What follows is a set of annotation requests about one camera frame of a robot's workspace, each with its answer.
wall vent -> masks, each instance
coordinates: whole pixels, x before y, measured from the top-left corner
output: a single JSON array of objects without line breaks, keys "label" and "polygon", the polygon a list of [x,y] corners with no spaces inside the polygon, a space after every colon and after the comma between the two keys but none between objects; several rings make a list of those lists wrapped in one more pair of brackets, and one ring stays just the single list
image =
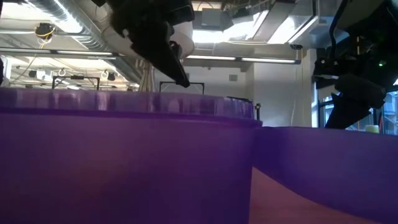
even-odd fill
[{"label": "wall vent", "polygon": [[238,75],[229,75],[230,82],[236,82],[238,80]]}]

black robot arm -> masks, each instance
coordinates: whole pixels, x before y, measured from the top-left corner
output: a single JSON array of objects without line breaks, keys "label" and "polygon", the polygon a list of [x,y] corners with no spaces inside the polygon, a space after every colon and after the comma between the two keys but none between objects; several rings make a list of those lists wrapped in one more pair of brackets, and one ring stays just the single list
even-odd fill
[{"label": "black robot arm", "polygon": [[155,68],[188,87],[187,75],[180,62],[181,46],[170,41],[174,25],[194,20],[190,0],[93,0],[98,6],[106,2],[113,9],[111,25],[122,37],[128,31],[131,48]]}]

green light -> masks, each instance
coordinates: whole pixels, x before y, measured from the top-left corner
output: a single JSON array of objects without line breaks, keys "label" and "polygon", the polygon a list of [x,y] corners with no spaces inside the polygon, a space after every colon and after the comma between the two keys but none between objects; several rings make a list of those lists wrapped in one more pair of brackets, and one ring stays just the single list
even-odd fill
[{"label": "green light", "polygon": [[381,60],[381,61],[379,62],[379,67],[383,67],[383,66],[385,66],[385,65],[386,65],[386,61]]}]

cylindrical bin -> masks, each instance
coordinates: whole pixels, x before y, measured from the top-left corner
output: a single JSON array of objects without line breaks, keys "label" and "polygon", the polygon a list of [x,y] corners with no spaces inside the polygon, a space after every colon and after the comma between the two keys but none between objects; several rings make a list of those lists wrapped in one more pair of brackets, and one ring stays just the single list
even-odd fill
[{"label": "cylindrical bin", "polygon": [[252,104],[0,89],[0,223],[247,223]]}]

exposed ductwork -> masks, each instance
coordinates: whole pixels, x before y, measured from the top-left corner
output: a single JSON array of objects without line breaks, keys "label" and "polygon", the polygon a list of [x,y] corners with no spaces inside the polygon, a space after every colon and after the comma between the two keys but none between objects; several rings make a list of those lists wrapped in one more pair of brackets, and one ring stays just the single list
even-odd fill
[{"label": "exposed ductwork", "polygon": [[[74,37],[88,50],[97,52],[112,51],[101,38],[101,31],[74,0],[25,0],[25,2],[47,13],[51,17],[51,21],[64,32],[88,35]],[[140,72],[127,63],[124,58],[108,60],[107,62],[122,71],[127,80],[136,83],[140,82]]]}]

